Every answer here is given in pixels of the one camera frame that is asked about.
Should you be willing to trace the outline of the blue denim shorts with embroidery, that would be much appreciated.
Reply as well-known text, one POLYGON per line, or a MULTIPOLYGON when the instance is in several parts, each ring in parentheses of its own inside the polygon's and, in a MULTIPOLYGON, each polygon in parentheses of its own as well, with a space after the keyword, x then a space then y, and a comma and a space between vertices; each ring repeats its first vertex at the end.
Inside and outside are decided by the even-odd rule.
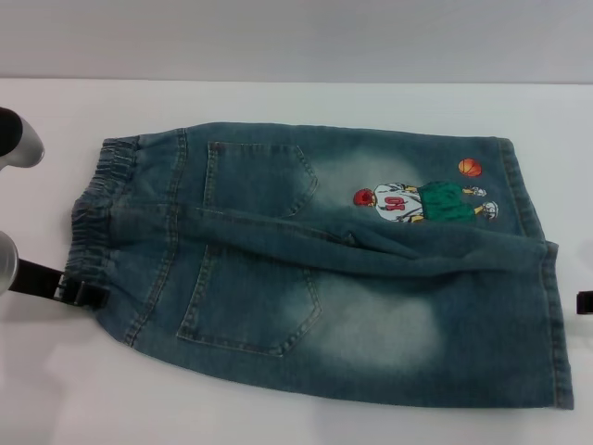
POLYGON ((514 147, 205 123, 106 140, 68 279, 118 342, 204 375, 439 408, 574 406, 556 278, 514 147))

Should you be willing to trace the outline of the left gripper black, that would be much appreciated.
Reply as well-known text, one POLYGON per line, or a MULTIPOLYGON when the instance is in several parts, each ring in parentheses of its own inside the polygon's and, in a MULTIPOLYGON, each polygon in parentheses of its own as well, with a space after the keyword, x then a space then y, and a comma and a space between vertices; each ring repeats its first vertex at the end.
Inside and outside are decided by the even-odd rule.
POLYGON ((109 297, 109 291, 101 286, 23 259, 18 261, 8 290, 83 308, 104 308, 109 297))

